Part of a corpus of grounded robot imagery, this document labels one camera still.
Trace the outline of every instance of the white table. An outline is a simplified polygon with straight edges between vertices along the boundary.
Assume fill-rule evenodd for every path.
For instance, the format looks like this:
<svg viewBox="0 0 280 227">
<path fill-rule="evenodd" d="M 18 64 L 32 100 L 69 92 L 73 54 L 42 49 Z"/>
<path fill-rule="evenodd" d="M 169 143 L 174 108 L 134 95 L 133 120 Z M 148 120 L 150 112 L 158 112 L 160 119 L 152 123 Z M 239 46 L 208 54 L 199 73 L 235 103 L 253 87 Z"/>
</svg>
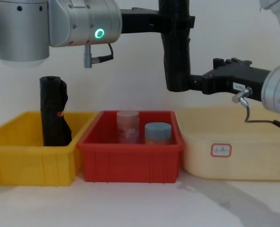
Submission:
<svg viewBox="0 0 280 227">
<path fill-rule="evenodd" d="M 0 227 L 280 227 L 280 183 L 0 187 Z"/>
</svg>

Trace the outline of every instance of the blue jar lid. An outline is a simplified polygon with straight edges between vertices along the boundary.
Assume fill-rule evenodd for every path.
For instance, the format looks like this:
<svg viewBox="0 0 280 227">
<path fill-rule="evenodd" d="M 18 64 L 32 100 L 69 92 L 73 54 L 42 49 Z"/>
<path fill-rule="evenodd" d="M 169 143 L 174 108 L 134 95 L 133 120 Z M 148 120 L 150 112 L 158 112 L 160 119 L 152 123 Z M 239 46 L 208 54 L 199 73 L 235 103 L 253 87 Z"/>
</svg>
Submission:
<svg viewBox="0 0 280 227">
<path fill-rule="evenodd" d="M 172 137 L 172 126 L 168 123 L 153 122 L 145 125 L 145 138 L 149 140 L 169 140 Z"/>
</svg>

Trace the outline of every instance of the plastic container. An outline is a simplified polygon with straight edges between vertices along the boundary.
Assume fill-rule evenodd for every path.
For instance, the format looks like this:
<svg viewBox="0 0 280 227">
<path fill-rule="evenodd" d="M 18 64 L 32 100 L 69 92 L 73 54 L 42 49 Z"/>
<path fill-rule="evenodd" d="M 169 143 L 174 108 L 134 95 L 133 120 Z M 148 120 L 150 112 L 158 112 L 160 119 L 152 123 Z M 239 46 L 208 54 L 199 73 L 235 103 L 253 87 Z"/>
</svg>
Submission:
<svg viewBox="0 0 280 227">
<path fill-rule="evenodd" d="M 172 126 L 164 122 L 152 122 L 145 125 L 145 144 L 170 144 Z"/>
<path fill-rule="evenodd" d="M 117 113 L 119 143 L 139 143 L 139 112 L 119 111 Z"/>
<path fill-rule="evenodd" d="M 40 112 L 24 113 L 0 127 L 0 185 L 66 186 L 82 165 L 78 139 L 96 113 L 65 113 L 73 140 L 43 147 Z"/>
<path fill-rule="evenodd" d="M 184 149 L 175 114 L 140 111 L 140 144 L 119 144 L 117 112 L 101 112 L 78 143 L 84 156 L 87 182 L 174 183 L 179 174 L 179 156 Z M 149 122 L 172 125 L 169 145 L 144 144 L 144 126 Z"/>
<path fill-rule="evenodd" d="M 210 179 L 280 181 L 280 128 L 245 123 L 241 106 L 187 108 L 176 115 L 187 172 Z M 250 119 L 280 121 L 280 115 L 251 107 Z"/>
</svg>

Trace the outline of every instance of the white label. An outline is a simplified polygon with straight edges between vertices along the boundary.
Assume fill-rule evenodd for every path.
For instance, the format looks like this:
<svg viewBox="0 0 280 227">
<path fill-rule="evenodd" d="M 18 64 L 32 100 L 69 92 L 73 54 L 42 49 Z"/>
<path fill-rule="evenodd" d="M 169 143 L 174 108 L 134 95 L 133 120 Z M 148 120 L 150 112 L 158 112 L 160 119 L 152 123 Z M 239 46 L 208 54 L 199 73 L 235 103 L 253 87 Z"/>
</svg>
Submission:
<svg viewBox="0 0 280 227">
<path fill-rule="evenodd" d="M 243 91 L 246 87 L 244 84 L 233 83 L 234 90 Z"/>
<path fill-rule="evenodd" d="M 213 144 L 211 146 L 211 156 L 213 156 L 213 157 L 231 156 L 231 145 L 230 144 Z"/>
</svg>

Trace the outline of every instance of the pink jar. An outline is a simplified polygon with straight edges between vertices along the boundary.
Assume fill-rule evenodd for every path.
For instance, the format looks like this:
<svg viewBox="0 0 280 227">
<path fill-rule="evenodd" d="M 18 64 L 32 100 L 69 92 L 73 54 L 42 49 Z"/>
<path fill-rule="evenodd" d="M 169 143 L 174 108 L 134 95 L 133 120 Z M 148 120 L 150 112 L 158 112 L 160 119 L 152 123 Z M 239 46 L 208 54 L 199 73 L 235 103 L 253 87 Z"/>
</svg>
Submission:
<svg viewBox="0 0 280 227">
<path fill-rule="evenodd" d="M 119 143 L 139 143 L 139 112 L 119 111 L 117 113 Z"/>
</svg>

